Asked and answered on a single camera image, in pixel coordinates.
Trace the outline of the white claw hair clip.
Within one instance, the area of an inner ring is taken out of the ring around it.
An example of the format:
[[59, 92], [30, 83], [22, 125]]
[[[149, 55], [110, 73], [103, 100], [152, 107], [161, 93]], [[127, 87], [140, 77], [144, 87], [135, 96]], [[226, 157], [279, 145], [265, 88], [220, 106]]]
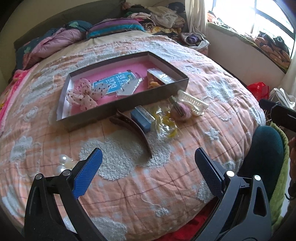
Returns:
[[191, 112], [194, 116], [200, 116], [205, 113], [205, 110], [209, 107], [209, 105], [200, 99], [190, 95], [189, 93], [178, 90], [178, 99], [181, 102], [184, 102], [189, 106]]

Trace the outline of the pink fluffy hair clip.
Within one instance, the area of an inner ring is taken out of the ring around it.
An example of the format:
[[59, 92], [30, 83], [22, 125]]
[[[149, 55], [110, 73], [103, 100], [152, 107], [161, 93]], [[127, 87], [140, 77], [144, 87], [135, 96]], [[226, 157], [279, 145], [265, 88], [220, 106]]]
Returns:
[[174, 96], [169, 97], [171, 104], [170, 115], [176, 121], [187, 121], [192, 117], [191, 109], [184, 103], [178, 101]]

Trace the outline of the yellow item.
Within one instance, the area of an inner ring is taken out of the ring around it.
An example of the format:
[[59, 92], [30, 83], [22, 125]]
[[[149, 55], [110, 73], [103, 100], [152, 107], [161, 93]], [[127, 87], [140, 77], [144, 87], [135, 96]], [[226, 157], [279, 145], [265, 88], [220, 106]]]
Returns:
[[176, 138], [178, 126], [171, 118], [171, 110], [165, 106], [157, 106], [152, 109], [152, 116], [155, 119], [155, 130], [160, 140]]

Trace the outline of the red plastic bag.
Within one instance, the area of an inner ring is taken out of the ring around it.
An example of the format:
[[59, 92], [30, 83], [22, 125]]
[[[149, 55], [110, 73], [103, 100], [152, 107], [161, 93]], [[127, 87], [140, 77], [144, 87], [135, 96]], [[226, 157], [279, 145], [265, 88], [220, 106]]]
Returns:
[[248, 85], [247, 89], [253, 94], [257, 101], [260, 101], [261, 99], [269, 99], [269, 86], [263, 82]]

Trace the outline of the dark teal trouser knee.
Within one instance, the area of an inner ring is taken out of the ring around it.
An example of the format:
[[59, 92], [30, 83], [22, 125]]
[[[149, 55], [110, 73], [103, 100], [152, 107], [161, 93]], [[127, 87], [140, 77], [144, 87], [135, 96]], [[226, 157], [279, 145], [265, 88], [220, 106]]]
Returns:
[[276, 185], [283, 164], [284, 148], [280, 134], [270, 126], [256, 129], [249, 152], [238, 175], [251, 178], [259, 175], [266, 187]]

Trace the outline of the white pearl hair accessory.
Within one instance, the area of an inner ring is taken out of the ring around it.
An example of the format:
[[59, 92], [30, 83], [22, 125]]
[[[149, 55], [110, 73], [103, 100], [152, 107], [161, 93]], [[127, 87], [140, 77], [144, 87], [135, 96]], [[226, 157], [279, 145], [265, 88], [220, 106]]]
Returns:
[[71, 157], [65, 154], [59, 155], [59, 165], [56, 168], [56, 174], [59, 175], [67, 169], [72, 170], [76, 163], [77, 161], [74, 161]]

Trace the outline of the clothes on window sill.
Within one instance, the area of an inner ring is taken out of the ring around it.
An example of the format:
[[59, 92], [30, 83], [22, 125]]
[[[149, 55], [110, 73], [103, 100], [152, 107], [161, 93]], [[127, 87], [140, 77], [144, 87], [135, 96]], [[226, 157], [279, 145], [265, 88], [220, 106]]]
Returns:
[[281, 36], [272, 38], [267, 33], [260, 31], [258, 36], [254, 38], [254, 42], [277, 66], [285, 71], [288, 70], [291, 63], [290, 52]]

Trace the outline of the orange white patterned quilt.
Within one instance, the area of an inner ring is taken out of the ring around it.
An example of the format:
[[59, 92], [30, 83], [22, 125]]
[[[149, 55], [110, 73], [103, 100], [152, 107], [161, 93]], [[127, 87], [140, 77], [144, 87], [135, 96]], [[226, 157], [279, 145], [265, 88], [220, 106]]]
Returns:
[[[185, 73], [187, 92], [209, 105], [202, 116], [178, 125], [178, 138], [159, 140], [149, 133], [152, 159], [145, 160], [133, 133], [107, 119], [74, 132], [56, 121], [68, 73], [144, 51]], [[258, 101], [236, 78], [165, 36], [133, 31], [76, 43], [27, 72], [6, 111], [1, 126], [1, 207], [22, 228], [34, 176], [56, 175], [61, 154], [82, 160], [98, 147], [103, 162], [79, 199], [82, 207], [112, 240], [154, 240], [188, 223], [213, 198], [195, 165], [195, 150], [202, 147], [237, 172], [255, 130], [263, 125]]]

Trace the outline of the brown curved hair clip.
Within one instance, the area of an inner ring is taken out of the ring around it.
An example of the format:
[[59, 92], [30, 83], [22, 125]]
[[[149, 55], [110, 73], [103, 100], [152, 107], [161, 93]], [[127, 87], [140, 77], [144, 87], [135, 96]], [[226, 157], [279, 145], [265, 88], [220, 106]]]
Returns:
[[125, 114], [121, 113], [117, 110], [114, 116], [111, 116], [109, 120], [118, 126], [125, 127], [126, 129], [132, 131], [138, 138], [141, 140], [145, 149], [147, 150], [148, 155], [152, 158], [152, 150], [150, 148], [149, 142], [143, 130], [139, 127], [139, 125], [133, 121], [130, 117], [126, 116]]

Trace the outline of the dark box with pink lining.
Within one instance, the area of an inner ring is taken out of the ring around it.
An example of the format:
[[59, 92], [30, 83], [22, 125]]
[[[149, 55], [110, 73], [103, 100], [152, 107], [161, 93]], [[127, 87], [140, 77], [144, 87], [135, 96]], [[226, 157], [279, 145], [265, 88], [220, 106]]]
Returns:
[[[90, 83], [90, 92], [98, 94], [95, 103], [81, 94], [76, 104], [70, 91], [82, 81]], [[139, 52], [111, 58], [70, 72], [59, 98], [56, 121], [73, 131], [138, 105], [148, 105], [186, 90], [189, 78], [177, 67], [152, 52]]]

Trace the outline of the pink dotted bow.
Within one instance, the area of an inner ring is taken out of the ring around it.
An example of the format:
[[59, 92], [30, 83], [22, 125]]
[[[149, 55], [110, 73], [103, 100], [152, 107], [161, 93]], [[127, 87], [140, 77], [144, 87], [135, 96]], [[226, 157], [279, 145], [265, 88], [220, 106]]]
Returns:
[[76, 105], [81, 111], [86, 111], [98, 106], [98, 101], [106, 96], [109, 90], [109, 85], [99, 83], [97, 87], [93, 87], [92, 83], [81, 78], [74, 89], [69, 89], [66, 92], [66, 100], [71, 105]]

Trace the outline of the pink cartoon blanket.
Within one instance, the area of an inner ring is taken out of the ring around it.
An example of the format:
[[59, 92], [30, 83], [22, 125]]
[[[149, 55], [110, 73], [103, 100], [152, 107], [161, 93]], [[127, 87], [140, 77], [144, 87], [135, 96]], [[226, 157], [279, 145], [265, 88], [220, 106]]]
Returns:
[[30, 73], [30, 70], [16, 70], [10, 84], [1, 94], [1, 128], [4, 124], [4, 116], [9, 107], [9, 103], [13, 98], [13, 94], [17, 91], [28, 73]]

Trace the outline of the clear box in tray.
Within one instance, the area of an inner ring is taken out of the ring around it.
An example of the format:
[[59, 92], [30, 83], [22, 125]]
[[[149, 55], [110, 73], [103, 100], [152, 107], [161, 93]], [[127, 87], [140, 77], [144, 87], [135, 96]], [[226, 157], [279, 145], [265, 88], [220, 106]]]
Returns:
[[174, 78], [171, 78], [158, 68], [151, 68], [147, 70], [148, 89], [160, 87], [165, 84], [174, 83]]

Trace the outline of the cream curtain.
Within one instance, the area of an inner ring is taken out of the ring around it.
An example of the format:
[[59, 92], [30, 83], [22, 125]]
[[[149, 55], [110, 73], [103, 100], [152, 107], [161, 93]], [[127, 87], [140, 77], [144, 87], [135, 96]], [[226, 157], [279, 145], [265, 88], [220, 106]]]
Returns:
[[200, 33], [207, 38], [208, 11], [212, 9], [213, 1], [185, 0], [185, 13], [189, 33]]

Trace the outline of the blue printed packet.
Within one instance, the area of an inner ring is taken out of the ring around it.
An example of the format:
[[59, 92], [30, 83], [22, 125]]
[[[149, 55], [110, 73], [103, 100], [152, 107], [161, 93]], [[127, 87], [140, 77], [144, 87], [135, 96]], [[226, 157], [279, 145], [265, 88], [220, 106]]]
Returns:
[[128, 70], [126, 72], [120, 72], [109, 77], [97, 80], [93, 82], [92, 86], [94, 89], [101, 89], [102, 86], [105, 86], [108, 88], [106, 94], [112, 94], [120, 90], [121, 87], [129, 80], [135, 79], [137, 77], [139, 77], [138, 73]]

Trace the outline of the pile of clothes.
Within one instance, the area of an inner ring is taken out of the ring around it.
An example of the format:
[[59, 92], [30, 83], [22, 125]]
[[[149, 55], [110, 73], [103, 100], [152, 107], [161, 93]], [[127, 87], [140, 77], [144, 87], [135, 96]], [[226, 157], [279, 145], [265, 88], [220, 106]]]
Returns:
[[125, 18], [138, 21], [153, 35], [178, 35], [187, 26], [183, 1], [162, 1], [154, 6], [126, 2], [122, 11]]

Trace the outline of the pink purple folded duvet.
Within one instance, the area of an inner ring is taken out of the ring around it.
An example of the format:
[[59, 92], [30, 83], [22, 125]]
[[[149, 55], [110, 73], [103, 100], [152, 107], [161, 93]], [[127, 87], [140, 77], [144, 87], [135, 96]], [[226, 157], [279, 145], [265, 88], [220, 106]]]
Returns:
[[16, 50], [16, 69], [30, 69], [67, 46], [84, 40], [91, 27], [92, 24], [89, 22], [74, 20], [63, 27], [52, 28], [44, 35], [30, 40]]

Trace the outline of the purple teal striped pillow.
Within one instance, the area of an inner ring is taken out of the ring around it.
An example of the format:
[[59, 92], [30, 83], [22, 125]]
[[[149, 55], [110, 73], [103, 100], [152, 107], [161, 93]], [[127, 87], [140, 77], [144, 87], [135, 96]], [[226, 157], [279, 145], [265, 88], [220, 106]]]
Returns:
[[120, 18], [101, 21], [93, 25], [86, 33], [86, 39], [107, 36], [128, 31], [145, 32], [144, 27], [134, 19]]

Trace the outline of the dark green headboard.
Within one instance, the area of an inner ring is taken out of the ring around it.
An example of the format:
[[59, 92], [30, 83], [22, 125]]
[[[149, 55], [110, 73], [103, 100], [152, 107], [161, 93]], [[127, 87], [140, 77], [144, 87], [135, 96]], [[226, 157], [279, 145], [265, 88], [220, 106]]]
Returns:
[[70, 21], [81, 20], [94, 25], [105, 19], [119, 18], [122, 16], [122, 5], [124, 3], [125, 1], [94, 1], [62, 11], [42, 21], [15, 40], [14, 48], [17, 50], [48, 30], [60, 28]]

